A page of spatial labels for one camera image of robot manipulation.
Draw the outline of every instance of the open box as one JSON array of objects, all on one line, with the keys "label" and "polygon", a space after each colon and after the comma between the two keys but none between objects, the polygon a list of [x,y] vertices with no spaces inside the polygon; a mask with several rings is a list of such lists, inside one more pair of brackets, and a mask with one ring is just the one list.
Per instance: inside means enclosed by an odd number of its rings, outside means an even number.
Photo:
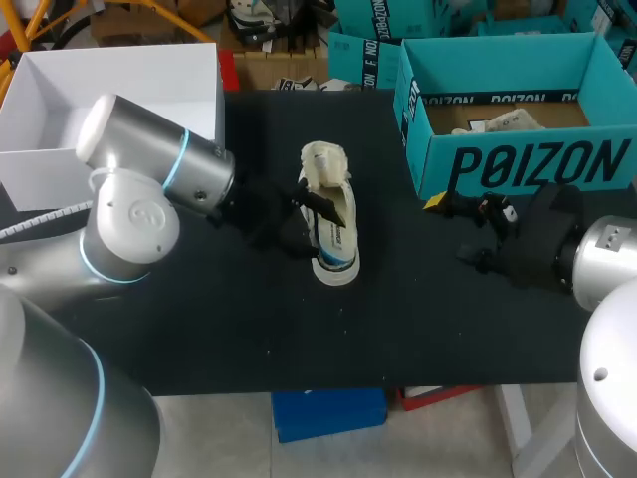
[{"label": "open box", "polygon": [[[515,108],[545,129],[451,134]],[[593,33],[405,40],[394,112],[422,199],[620,189],[637,168],[637,89]]]},{"label": "open box", "polygon": [[92,198],[75,156],[100,95],[115,93],[223,144],[223,89],[214,44],[34,52],[22,56],[0,110],[0,181],[20,210]]}]

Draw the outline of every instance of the black table surface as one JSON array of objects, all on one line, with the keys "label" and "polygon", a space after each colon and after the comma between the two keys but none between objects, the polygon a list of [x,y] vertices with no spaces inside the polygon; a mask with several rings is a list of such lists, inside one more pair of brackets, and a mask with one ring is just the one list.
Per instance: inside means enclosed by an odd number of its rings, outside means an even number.
[{"label": "black table surface", "polygon": [[[226,139],[239,161],[287,185],[307,142],[345,148],[360,274],[324,286],[309,261],[251,250],[237,231],[181,212],[179,242],[147,280],[54,314],[151,393],[576,379],[588,314],[572,298],[516,290],[455,260],[463,243],[493,245],[493,233],[422,211],[391,94],[227,95]],[[637,214],[632,189],[585,201],[589,221]],[[0,205],[2,226],[34,215],[16,213],[6,194]],[[86,217],[21,238],[67,232]]]}]

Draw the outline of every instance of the blue box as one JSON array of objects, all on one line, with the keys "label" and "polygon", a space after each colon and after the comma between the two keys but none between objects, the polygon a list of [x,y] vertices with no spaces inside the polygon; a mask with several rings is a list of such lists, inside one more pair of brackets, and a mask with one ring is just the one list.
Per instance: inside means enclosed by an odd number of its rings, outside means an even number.
[{"label": "blue box", "polygon": [[342,32],[388,41],[449,36],[447,0],[336,0]]},{"label": "blue box", "polygon": [[276,392],[272,409],[280,443],[382,425],[387,418],[381,389]]},{"label": "blue box", "polygon": [[573,33],[596,32],[606,35],[615,21],[615,0],[570,0],[564,24]]},{"label": "blue box", "polygon": [[494,20],[493,15],[488,14],[484,22],[475,25],[473,33],[481,37],[488,35],[538,35],[568,33],[568,29],[557,15],[497,22]]},{"label": "blue box", "polygon": [[[434,105],[516,102],[544,104],[553,121],[577,108],[589,126],[450,135],[434,134],[428,116]],[[592,33],[405,40],[394,112],[422,199],[531,194],[546,182],[621,189],[637,172],[637,88]]]},{"label": "blue box", "polygon": [[362,85],[364,89],[396,86],[400,46],[344,35],[340,24],[329,30],[329,77]]}]

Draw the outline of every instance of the cardboard box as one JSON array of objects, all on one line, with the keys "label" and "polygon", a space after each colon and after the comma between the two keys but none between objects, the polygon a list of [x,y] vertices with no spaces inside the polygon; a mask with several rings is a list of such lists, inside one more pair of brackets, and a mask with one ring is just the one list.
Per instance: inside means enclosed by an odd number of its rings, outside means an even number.
[{"label": "cardboard box", "polygon": [[400,47],[378,40],[344,35],[339,23],[329,31],[329,77],[362,85],[364,89],[393,90]]},{"label": "cardboard box", "polygon": [[[174,0],[157,0],[162,7],[177,13]],[[129,9],[107,5],[99,15],[91,17],[91,35],[102,44],[109,37],[122,35],[174,35],[174,24],[143,5],[130,4]]]},{"label": "cardboard box", "polygon": [[214,44],[26,53],[0,110],[0,181],[20,211],[92,199],[75,146],[104,93],[223,143],[221,83]]},{"label": "cardboard box", "polygon": [[242,91],[271,90],[279,78],[300,80],[310,76],[320,85],[329,80],[327,58],[320,49],[303,54],[246,52],[235,53],[235,67]]},{"label": "cardboard box", "polygon": [[568,29],[557,15],[502,21],[496,21],[492,15],[487,15],[484,22],[476,24],[474,33],[478,36],[539,35],[568,33]]},{"label": "cardboard box", "polygon": [[[546,129],[450,134],[514,108]],[[592,33],[405,40],[394,112],[422,199],[621,189],[637,172],[637,88]]]},{"label": "cardboard box", "polygon": [[637,35],[630,35],[621,27],[612,27],[606,34],[608,45],[615,52],[621,66],[631,76],[637,73]]},{"label": "cardboard box", "polygon": [[606,35],[616,17],[614,0],[570,0],[564,12],[564,24],[571,32],[596,32]]},{"label": "cardboard box", "polygon": [[637,5],[634,0],[614,0],[616,13],[619,14],[619,23],[628,29],[630,34],[637,33]]},{"label": "cardboard box", "polygon": [[516,20],[530,15],[530,0],[497,0],[494,6],[496,20]]},{"label": "cardboard box", "polygon": [[447,37],[453,13],[447,0],[336,0],[342,32],[388,41]]},{"label": "cardboard box", "polygon": [[489,12],[487,0],[455,0],[449,3],[452,7],[455,7],[451,16],[452,36],[467,34],[476,19],[484,18]]},{"label": "cardboard box", "polygon": [[226,0],[177,0],[177,11],[193,27],[201,27],[226,11]]}]

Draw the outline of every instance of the teal cardboard box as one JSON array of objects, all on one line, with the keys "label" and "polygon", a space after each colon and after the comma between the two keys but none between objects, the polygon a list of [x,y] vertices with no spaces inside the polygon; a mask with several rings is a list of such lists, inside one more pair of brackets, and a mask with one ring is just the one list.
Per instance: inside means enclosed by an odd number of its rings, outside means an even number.
[{"label": "teal cardboard box", "polygon": [[453,13],[447,0],[336,0],[342,32],[388,41],[447,37]]},{"label": "teal cardboard box", "polygon": [[478,15],[486,14],[489,10],[487,0],[469,0],[462,3],[462,6],[451,15],[452,36],[466,35],[471,30],[474,19]]},{"label": "teal cardboard box", "polygon": [[564,24],[571,32],[606,35],[616,19],[615,0],[569,0]]},{"label": "teal cardboard box", "polygon": [[400,46],[344,35],[340,24],[329,30],[329,77],[362,85],[364,89],[396,86]]},{"label": "teal cardboard box", "polygon": [[608,45],[615,52],[624,70],[630,75],[637,73],[637,35],[630,35],[621,27],[612,27],[606,34]]},{"label": "teal cardboard box", "polygon": [[[451,134],[515,108],[546,129]],[[593,33],[405,40],[394,112],[422,199],[621,189],[637,172],[637,88]]]},{"label": "teal cardboard box", "polygon": [[564,22],[557,15],[546,17],[522,18],[521,20],[495,21],[493,15],[488,14],[484,22],[477,23],[474,33],[478,36],[487,35],[539,35],[547,33],[568,33]]}]

